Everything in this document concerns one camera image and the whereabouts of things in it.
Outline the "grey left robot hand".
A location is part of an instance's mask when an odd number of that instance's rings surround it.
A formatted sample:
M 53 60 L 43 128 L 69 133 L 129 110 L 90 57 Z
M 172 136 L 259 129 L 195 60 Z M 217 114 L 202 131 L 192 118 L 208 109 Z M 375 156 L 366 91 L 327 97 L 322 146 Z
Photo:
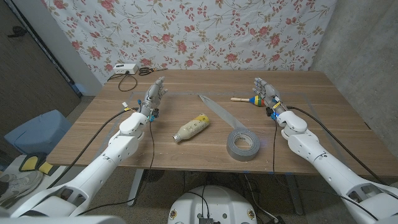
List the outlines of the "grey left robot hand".
M 168 92 L 168 89 L 164 88 L 165 77 L 157 79 L 144 95 L 139 112 L 145 116 L 149 116 L 154 109 L 157 109 L 160 105 L 162 97 Z

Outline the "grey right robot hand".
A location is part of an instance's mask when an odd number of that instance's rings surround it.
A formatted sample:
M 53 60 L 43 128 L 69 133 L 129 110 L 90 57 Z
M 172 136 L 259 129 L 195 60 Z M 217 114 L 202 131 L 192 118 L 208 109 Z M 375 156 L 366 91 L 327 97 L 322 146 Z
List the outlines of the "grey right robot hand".
M 270 117 L 276 119 L 281 113 L 287 111 L 280 98 L 280 93 L 265 80 L 259 77 L 255 78 L 253 91 L 264 100 L 267 114 Z

